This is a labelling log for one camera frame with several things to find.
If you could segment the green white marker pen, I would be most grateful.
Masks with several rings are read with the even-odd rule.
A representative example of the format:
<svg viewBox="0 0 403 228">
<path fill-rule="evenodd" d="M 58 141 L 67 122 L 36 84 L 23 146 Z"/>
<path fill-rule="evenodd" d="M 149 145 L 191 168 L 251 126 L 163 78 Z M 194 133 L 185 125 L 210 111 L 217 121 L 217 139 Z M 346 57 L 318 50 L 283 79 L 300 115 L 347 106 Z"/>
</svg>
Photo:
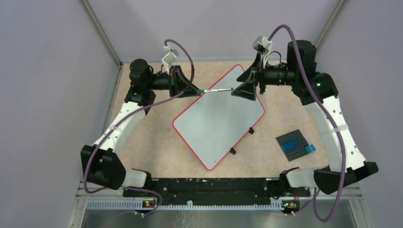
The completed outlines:
<svg viewBox="0 0 403 228">
<path fill-rule="evenodd" d="M 198 92 L 200 94 L 205 94 L 205 93 L 213 93 L 213 92 L 227 92 L 227 91 L 232 91 L 233 88 L 221 88 L 221 89 L 200 89 Z"/>
</svg>

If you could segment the red-edged whiteboard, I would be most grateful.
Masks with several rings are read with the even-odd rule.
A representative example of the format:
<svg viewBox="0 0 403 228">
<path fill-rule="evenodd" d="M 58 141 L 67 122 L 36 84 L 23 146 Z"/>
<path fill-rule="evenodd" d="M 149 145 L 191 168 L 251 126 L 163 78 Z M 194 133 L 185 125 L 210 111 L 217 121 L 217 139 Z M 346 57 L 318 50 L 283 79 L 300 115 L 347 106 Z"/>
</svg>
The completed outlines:
<svg viewBox="0 0 403 228">
<path fill-rule="evenodd" d="M 172 121 L 172 126 L 207 170 L 213 170 L 262 118 L 259 98 L 248 100 L 227 92 L 198 97 Z"/>
</svg>

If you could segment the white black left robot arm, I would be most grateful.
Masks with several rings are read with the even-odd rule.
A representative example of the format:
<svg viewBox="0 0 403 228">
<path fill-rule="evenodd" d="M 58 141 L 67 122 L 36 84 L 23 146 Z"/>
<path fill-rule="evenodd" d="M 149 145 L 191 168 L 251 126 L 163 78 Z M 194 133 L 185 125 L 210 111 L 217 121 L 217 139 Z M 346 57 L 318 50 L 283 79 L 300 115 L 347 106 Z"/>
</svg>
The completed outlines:
<svg viewBox="0 0 403 228">
<path fill-rule="evenodd" d="M 131 62 L 130 87 L 118 115 L 99 139 L 81 149 L 83 184 L 87 193 L 93 193 L 88 189 L 89 183 L 99 185 L 100 190 L 134 187 L 140 196 L 152 192 L 152 183 L 147 180 L 148 173 L 125 167 L 119 153 L 134 128 L 152 107 L 175 98 L 201 95 L 199 88 L 193 84 L 195 67 L 192 60 L 190 66 L 191 75 L 187 78 L 181 66 L 172 65 L 169 60 L 162 63 L 165 71 L 158 72 L 154 72 L 144 59 Z"/>
</svg>

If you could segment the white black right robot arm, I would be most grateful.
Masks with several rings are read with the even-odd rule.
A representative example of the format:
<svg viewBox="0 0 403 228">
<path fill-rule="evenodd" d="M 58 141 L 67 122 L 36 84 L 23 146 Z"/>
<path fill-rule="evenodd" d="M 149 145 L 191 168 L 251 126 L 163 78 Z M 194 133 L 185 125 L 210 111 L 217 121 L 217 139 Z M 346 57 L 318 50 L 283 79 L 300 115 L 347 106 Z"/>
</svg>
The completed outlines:
<svg viewBox="0 0 403 228">
<path fill-rule="evenodd" d="M 279 191 L 291 196 L 300 187 L 316 188 L 325 194 L 357 183 L 379 171 L 359 151 L 341 111 L 338 89 L 327 73 L 316 70 L 316 47 L 307 40 L 288 43 L 287 61 L 270 65 L 272 42 L 258 37 L 253 48 L 257 55 L 243 72 L 231 95 L 256 100 L 266 86 L 289 86 L 311 115 L 325 145 L 329 164 L 323 168 L 292 168 L 283 171 Z"/>
</svg>

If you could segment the blue lego brick on plate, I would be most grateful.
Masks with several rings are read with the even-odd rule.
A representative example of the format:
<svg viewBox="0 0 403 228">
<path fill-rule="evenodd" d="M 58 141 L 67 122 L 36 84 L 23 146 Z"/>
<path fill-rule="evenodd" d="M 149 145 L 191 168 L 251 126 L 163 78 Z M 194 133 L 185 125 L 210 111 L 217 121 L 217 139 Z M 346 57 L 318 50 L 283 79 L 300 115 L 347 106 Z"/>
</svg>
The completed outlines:
<svg viewBox="0 0 403 228">
<path fill-rule="evenodd" d="M 283 151 L 288 152 L 294 150 L 298 147 L 298 143 L 296 141 L 289 141 L 281 145 Z"/>
</svg>

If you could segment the grey lego baseplate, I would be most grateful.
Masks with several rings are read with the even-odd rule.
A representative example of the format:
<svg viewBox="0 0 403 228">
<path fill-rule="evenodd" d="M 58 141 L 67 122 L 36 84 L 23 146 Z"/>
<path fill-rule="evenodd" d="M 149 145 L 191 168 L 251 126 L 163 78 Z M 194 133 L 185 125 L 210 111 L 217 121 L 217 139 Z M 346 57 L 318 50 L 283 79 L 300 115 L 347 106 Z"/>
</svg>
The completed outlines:
<svg viewBox="0 0 403 228">
<path fill-rule="evenodd" d="M 309 144 L 300 130 L 294 130 L 276 137 L 286 159 L 291 162 L 309 154 Z"/>
</svg>

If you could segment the light blue lego brick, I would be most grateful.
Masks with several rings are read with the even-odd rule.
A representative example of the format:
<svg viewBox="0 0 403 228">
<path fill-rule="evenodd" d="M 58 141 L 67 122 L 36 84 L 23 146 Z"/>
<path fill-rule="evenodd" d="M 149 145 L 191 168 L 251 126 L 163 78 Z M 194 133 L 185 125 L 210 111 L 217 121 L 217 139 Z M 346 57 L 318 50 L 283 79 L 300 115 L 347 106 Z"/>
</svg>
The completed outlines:
<svg viewBox="0 0 403 228">
<path fill-rule="evenodd" d="M 305 153 L 306 154 L 311 154 L 313 152 L 316 151 L 316 148 L 313 144 L 308 145 L 307 147 L 305 147 Z"/>
</svg>

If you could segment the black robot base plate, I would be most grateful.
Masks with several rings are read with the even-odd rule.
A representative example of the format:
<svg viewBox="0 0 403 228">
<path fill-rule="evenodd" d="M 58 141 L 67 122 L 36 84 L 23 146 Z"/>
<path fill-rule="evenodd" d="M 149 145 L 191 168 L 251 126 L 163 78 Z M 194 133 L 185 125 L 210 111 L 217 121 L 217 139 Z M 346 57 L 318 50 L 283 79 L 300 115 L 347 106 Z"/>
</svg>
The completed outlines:
<svg viewBox="0 0 403 228">
<path fill-rule="evenodd" d="M 304 187 L 290 188 L 277 178 L 159 178 L 148 180 L 146 192 L 124 190 L 124 197 L 162 196 L 162 205 L 269 205 L 281 197 L 309 197 Z"/>
</svg>

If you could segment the aluminium frame rail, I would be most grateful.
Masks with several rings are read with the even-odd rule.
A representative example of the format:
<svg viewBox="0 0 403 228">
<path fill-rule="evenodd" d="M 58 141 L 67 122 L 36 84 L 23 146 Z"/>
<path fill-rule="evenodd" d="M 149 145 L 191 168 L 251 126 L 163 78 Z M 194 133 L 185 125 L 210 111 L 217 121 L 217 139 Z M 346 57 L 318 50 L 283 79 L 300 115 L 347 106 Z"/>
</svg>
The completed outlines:
<svg viewBox="0 0 403 228">
<path fill-rule="evenodd" d="M 118 190 L 80 184 L 68 226 L 83 224 L 86 209 L 145 215 L 154 210 L 273 210 L 294 216 L 311 205 L 311 187 L 287 187 L 278 178 L 151 178 L 145 187 Z"/>
</svg>

